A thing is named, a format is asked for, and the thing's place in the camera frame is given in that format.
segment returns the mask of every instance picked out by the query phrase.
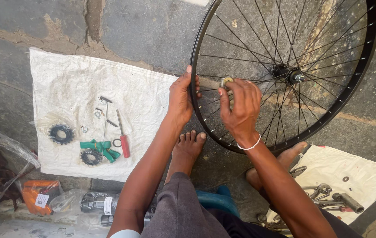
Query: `wrist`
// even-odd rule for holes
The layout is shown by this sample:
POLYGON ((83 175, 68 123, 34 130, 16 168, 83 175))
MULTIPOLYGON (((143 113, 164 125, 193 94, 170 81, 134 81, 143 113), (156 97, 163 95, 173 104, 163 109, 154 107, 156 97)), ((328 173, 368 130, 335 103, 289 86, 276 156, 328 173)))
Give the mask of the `wrist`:
POLYGON ((246 136, 239 136, 235 140, 237 141, 239 146, 241 146, 242 148, 250 148, 257 143, 259 138, 260 138, 260 134, 254 131, 246 136))

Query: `barcode label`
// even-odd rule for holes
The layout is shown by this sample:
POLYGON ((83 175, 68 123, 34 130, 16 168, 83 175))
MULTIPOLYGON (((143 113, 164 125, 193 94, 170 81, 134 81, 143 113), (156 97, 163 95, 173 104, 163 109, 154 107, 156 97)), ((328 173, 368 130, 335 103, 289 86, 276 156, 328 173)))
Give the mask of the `barcode label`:
POLYGON ((109 215, 111 216, 111 201, 113 200, 113 198, 111 197, 106 197, 104 199, 104 214, 105 215, 109 215))
POLYGON ((44 195, 44 194, 38 194, 37 199, 35 200, 35 205, 39 206, 41 208, 45 208, 45 205, 47 204, 49 195, 44 195))

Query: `white thread bracelet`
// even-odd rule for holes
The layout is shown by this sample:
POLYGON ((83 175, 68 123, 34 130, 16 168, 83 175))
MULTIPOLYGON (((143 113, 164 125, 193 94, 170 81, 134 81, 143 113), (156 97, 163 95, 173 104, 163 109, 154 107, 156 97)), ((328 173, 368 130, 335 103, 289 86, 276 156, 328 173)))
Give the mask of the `white thread bracelet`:
POLYGON ((254 147, 256 147, 256 145, 260 142, 260 139, 261 139, 261 137, 262 137, 262 135, 260 135, 259 134, 259 139, 257 140, 257 142, 252 146, 252 147, 250 147, 250 148, 248 148, 248 149, 244 149, 244 148, 242 148, 238 143, 238 148, 240 148, 240 149, 243 149, 243 150, 249 150, 249 149, 253 149, 254 147))

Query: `screwdriver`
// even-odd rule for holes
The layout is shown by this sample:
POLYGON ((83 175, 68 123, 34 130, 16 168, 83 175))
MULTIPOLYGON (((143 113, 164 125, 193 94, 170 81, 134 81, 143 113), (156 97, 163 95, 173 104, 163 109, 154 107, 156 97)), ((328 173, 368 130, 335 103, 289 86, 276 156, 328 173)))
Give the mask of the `screwdriver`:
POLYGON ((128 141, 126 140, 126 135, 123 134, 122 123, 120 123, 119 110, 116 109, 116 113, 117 113, 117 121, 119 122, 120 134, 121 134, 120 142, 122 143, 123 157, 128 158, 130 156, 129 144, 128 144, 128 141))

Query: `hand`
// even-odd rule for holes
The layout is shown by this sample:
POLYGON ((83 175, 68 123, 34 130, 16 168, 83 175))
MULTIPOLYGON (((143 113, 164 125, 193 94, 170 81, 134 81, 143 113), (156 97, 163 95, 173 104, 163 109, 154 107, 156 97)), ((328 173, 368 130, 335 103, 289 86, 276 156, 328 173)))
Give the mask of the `hand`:
MULTIPOLYGON (((188 92, 188 86, 191 83, 191 69, 192 67, 188 65, 186 72, 169 89, 169 109, 166 116, 181 127, 184 127, 190 120, 193 111, 191 97, 188 92)), ((200 82, 198 81, 198 76, 195 76, 195 86, 195 90, 199 91, 200 82)))
POLYGON ((262 92, 254 83, 240 78, 236 78, 233 83, 227 83, 226 87, 234 93, 234 107, 230 109, 228 92, 219 88, 220 117, 237 143, 243 148, 250 148, 259 139, 256 122, 262 92))

